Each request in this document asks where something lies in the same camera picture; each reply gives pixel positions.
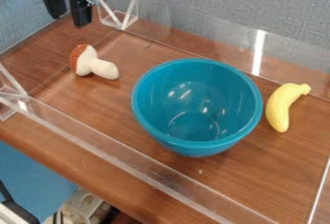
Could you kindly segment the clear acrylic left bracket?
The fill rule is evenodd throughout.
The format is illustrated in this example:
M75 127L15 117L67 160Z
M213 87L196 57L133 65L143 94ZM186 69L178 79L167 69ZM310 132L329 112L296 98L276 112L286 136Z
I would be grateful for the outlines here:
M30 95L0 63L0 121L7 121L19 109L27 110Z

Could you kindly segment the clear acrylic barrier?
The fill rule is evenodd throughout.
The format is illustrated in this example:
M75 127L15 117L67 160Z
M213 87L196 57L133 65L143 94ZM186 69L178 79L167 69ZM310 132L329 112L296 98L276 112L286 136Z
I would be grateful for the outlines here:
M142 222L278 224L34 97L0 140Z
M278 84L306 83L314 96L330 100L328 48L161 0L138 0L138 21L125 32L218 60Z

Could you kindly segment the yellow toy banana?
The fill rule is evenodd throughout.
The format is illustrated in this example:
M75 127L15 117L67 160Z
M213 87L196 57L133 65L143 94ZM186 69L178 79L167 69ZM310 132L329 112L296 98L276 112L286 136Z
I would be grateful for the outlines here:
M266 118L276 131L285 132L289 129L290 106L310 91L309 84L286 83L273 92L266 105Z

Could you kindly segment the blue plastic bowl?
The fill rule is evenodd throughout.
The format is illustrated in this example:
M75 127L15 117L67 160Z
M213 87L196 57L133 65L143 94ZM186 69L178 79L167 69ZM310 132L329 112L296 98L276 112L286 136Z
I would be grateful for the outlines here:
M228 151L258 126L264 99L241 70L210 59L185 58L141 76L131 111L167 149L206 157Z

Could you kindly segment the clear acrylic triangular bracket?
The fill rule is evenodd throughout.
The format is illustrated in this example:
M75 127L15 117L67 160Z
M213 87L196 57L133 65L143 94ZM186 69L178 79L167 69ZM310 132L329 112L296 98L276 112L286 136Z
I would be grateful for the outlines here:
M127 10L113 10L105 0L89 0L97 6L99 22L126 31L138 21L138 0L130 0Z

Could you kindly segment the clear acrylic front barrier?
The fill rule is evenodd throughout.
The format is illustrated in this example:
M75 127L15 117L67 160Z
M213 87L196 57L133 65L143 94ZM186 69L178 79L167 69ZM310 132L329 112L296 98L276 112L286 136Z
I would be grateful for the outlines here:
M142 222L278 224L34 97L0 140Z

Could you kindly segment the white brown-capped toy mushroom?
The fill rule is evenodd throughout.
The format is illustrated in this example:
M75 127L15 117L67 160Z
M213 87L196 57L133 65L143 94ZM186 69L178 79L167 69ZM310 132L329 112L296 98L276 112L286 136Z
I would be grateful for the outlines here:
M119 69L113 62L98 58L98 53L90 44L78 45L70 55L71 69L79 76L95 75L117 80L119 78Z

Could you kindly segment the white grey object under table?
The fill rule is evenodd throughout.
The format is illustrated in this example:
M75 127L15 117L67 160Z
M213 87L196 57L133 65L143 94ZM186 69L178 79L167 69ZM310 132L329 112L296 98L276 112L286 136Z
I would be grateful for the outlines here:
M113 207L79 188L53 216L51 224L101 224Z

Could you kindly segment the clear acrylic back barrier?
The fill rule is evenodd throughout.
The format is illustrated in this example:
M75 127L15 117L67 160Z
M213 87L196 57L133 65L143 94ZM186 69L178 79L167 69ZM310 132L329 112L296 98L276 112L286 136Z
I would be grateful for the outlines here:
M314 96L330 100L328 48L161 0L138 0L138 21L125 32L218 60L278 84L306 83Z

